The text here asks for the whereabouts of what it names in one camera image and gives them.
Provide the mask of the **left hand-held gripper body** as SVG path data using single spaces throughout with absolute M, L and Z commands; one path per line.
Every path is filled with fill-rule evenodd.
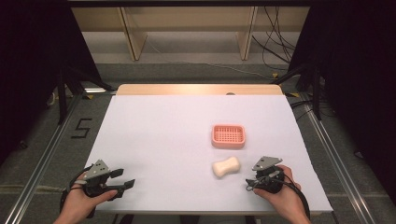
M 83 184 L 83 190 L 85 194 L 91 198 L 102 195 L 105 192 L 111 191 L 108 190 L 107 180 L 111 178 L 109 173 L 111 170 L 105 164 L 103 160 L 98 160 L 94 163 L 89 170 L 83 176 L 83 180 L 85 183 Z M 117 194 L 111 198 L 111 201 L 121 198 L 124 190 L 116 190 Z

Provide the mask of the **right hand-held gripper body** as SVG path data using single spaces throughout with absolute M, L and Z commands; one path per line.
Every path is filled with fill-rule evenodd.
M 284 172 L 277 167 L 282 160 L 274 157 L 261 157 L 252 170 L 256 172 L 255 179 L 251 182 L 254 189 L 263 189 L 270 193 L 278 193 L 282 189 Z

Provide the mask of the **beige wooden shelf unit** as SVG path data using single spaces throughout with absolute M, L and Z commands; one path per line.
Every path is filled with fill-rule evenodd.
M 83 32 L 122 32 L 131 58 L 140 59 L 149 32 L 233 32 L 240 57 L 249 55 L 252 35 L 300 32 L 308 7 L 73 7 Z

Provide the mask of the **white table cover sheet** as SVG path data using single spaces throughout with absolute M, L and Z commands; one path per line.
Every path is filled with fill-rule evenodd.
M 213 147 L 217 124 L 243 126 L 245 146 Z M 122 198 L 99 205 L 104 212 L 262 215 L 271 205 L 246 190 L 262 156 L 292 169 L 311 211 L 331 211 L 283 95 L 114 96 L 88 161 L 123 169 L 120 183 L 135 180 Z M 216 177 L 212 164 L 230 157 L 240 170 Z

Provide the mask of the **black metal stand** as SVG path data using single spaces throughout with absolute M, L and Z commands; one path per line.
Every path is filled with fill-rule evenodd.
M 114 88 L 106 84 L 99 75 L 96 77 L 77 69 L 71 65 L 64 66 L 57 75 L 57 90 L 59 96 L 59 109 L 60 117 L 59 123 L 62 124 L 68 114 L 67 102 L 66 102 L 66 88 L 74 94 L 81 95 L 85 92 L 81 82 L 88 81 L 92 84 L 104 89 L 105 91 L 116 91 Z
M 320 73 L 319 68 L 314 63 L 303 63 L 290 69 L 281 78 L 273 81 L 273 84 L 280 85 L 284 81 L 299 75 L 299 79 L 295 84 L 297 91 L 307 91 L 312 88 L 313 91 L 313 112 L 318 120 L 321 120 L 319 111 L 319 98 L 320 98 Z

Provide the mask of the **person's right hand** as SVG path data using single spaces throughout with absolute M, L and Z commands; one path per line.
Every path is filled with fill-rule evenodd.
M 285 219 L 293 221 L 297 216 L 304 216 L 304 206 L 297 193 L 288 186 L 276 194 L 263 189 L 254 189 L 253 192 L 269 202 L 275 210 Z

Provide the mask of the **cream soap bar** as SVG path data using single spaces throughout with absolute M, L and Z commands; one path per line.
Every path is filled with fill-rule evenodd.
M 224 161 L 217 161 L 212 164 L 212 171 L 216 177 L 238 172 L 241 164 L 236 157 L 230 157 Z

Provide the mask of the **pink soap dish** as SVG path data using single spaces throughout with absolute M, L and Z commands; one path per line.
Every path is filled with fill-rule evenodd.
M 215 148 L 240 149 L 245 143 L 245 128 L 241 125 L 217 124 L 212 127 L 211 144 Z

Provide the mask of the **aluminium floor rail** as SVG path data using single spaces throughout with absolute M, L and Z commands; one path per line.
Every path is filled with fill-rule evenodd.
M 322 121 L 317 118 L 314 107 L 306 105 L 305 110 L 361 224 L 375 224 L 375 218 L 367 202 L 344 165 Z
M 87 159 L 84 141 L 72 137 L 85 102 L 80 96 L 67 102 L 64 121 L 51 107 L 28 137 L 28 148 L 0 168 L 0 224 L 49 224 L 59 216 L 62 191 Z

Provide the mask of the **person's left hand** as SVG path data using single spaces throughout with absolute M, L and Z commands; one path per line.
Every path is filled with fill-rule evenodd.
M 91 198 L 85 194 L 80 184 L 74 184 L 65 199 L 61 214 L 75 214 L 85 219 L 96 205 L 110 200 L 116 194 L 115 190 L 111 190 Z

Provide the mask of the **black curtain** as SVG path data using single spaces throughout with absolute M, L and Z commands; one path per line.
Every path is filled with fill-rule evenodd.
M 0 0 L 0 164 L 57 84 L 82 80 L 105 86 L 66 0 Z
M 291 61 L 318 62 L 332 108 L 396 204 L 396 0 L 322 0 Z

